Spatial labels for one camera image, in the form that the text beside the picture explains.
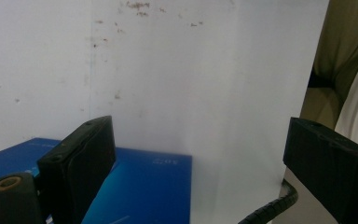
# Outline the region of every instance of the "beige curtain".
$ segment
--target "beige curtain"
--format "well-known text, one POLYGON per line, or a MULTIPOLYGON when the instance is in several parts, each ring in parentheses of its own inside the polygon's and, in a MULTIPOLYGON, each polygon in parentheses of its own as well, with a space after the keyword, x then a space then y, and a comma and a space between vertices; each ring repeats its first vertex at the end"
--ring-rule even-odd
POLYGON ((358 71, 358 0, 330 0, 313 70, 334 83, 343 104, 358 71))

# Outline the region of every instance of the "blue cardboard box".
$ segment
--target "blue cardboard box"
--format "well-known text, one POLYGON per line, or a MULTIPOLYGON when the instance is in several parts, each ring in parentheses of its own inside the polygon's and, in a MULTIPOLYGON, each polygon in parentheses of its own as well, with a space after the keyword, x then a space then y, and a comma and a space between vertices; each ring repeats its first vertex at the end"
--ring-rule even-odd
MULTIPOLYGON (((0 151, 0 176, 38 174, 36 161, 60 141, 35 138, 0 151)), ((82 223, 190 222, 192 158, 116 148, 117 161, 82 223)))

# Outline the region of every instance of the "dirt spot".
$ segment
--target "dirt spot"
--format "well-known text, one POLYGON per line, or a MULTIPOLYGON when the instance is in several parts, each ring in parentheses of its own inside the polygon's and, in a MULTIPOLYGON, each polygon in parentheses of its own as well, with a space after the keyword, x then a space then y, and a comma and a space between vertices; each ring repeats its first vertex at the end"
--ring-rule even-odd
POLYGON ((140 16, 140 17, 147 17, 147 16, 149 16, 147 13, 145 13, 145 12, 138 12, 138 13, 136 13, 136 15, 137 16, 140 16))
POLYGON ((138 11, 141 9, 141 7, 150 7, 150 3, 130 3, 127 2, 127 7, 129 8, 136 8, 138 11))
POLYGON ((116 92, 116 94, 115 94, 115 99, 117 99, 117 100, 121 99, 120 91, 117 91, 117 92, 116 92))

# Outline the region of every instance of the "white wall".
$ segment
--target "white wall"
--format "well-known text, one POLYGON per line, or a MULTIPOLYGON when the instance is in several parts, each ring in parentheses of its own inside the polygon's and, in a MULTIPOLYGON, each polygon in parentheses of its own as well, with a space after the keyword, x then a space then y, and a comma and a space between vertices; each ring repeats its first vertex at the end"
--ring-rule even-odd
POLYGON ((0 149, 111 114, 119 147, 191 154, 192 223, 275 199, 327 0, 0 0, 0 149))

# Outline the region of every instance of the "black cable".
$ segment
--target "black cable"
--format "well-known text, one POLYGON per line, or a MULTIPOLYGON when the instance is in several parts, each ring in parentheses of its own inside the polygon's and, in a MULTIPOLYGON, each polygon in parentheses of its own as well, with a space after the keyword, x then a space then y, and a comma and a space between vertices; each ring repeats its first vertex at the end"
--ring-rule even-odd
POLYGON ((295 204, 298 199, 297 190, 293 188, 293 186, 285 179, 283 180, 282 185, 287 188, 287 194, 285 196, 282 196, 279 199, 255 210, 251 215, 247 216, 238 224, 266 224, 295 204))

